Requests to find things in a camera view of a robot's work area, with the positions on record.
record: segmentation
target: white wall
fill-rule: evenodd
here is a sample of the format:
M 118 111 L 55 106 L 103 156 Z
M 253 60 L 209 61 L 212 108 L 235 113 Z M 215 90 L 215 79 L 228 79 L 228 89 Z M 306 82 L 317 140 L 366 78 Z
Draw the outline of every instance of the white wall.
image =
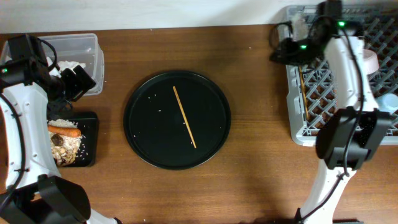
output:
M 0 33 L 229 26 L 279 22 L 322 0 L 0 0 Z M 389 0 L 345 0 L 345 4 Z

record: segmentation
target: chopstick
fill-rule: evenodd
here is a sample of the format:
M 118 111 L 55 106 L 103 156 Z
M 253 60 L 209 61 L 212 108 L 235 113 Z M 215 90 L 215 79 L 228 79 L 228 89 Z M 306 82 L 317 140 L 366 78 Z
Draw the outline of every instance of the chopstick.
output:
M 187 117 L 185 116 L 184 109 L 182 108 L 180 97 L 178 97 L 177 89 L 175 88 L 175 86 L 173 86 L 173 90 L 174 90 L 174 93 L 175 93 L 175 97 L 177 98 L 178 105 L 180 106 L 181 114 L 184 117 L 185 125 L 187 126 L 187 129 L 188 129 L 188 132 L 189 132 L 189 136 L 191 136 L 193 147 L 197 148 L 197 145 L 195 144 L 195 140 L 193 140 L 192 132 L 191 132 L 191 129 L 189 128 L 188 120 L 187 120 Z
M 308 114 L 307 97 L 305 96 L 304 75 L 303 75 L 303 70 L 301 69 L 301 66 L 298 67 L 298 72 L 300 74 L 301 92 L 303 93 L 305 118 L 307 120 L 309 120 L 310 119 L 310 115 Z

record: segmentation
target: carrot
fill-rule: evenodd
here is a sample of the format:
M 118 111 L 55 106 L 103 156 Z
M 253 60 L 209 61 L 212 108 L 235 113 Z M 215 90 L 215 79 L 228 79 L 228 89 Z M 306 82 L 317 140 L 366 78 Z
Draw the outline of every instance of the carrot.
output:
M 60 127 L 55 127 L 52 125 L 48 125 L 49 131 L 55 134 L 61 134 L 64 136 L 72 137 L 72 138 L 77 138 L 81 136 L 81 132 L 77 128 L 60 128 Z

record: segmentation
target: clear plastic container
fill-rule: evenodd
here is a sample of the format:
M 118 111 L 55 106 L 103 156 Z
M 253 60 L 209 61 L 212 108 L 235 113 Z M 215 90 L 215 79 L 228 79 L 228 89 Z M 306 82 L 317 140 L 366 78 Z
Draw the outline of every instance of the clear plastic container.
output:
M 86 63 L 85 71 L 96 82 L 96 85 L 87 91 L 85 96 L 98 95 L 102 92 L 104 83 L 104 53 L 98 45 L 95 34 L 70 34 L 39 37 L 52 44 L 57 51 L 58 61 L 75 61 Z M 53 59 L 53 52 L 42 44 L 46 56 Z M 8 42 L 4 44 L 0 57 L 0 65 L 10 57 Z

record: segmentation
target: black tray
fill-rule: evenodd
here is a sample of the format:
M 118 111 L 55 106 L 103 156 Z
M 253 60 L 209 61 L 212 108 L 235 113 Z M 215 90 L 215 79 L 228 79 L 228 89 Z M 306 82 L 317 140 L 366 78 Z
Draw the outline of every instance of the black tray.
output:
M 228 137 L 231 112 L 223 92 L 212 81 L 193 72 L 171 71 L 151 78 L 132 94 L 123 124 L 127 141 L 143 160 L 164 169 L 181 170 L 200 165 L 219 151 Z
M 81 139 L 80 150 L 76 154 L 75 162 L 64 167 L 89 167 L 94 165 L 99 126 L 97 114 L 94 112 L 74 112 L 69 115 L 60 115 L 60 119 L 77 122 L 77 128 L 85 137 Z

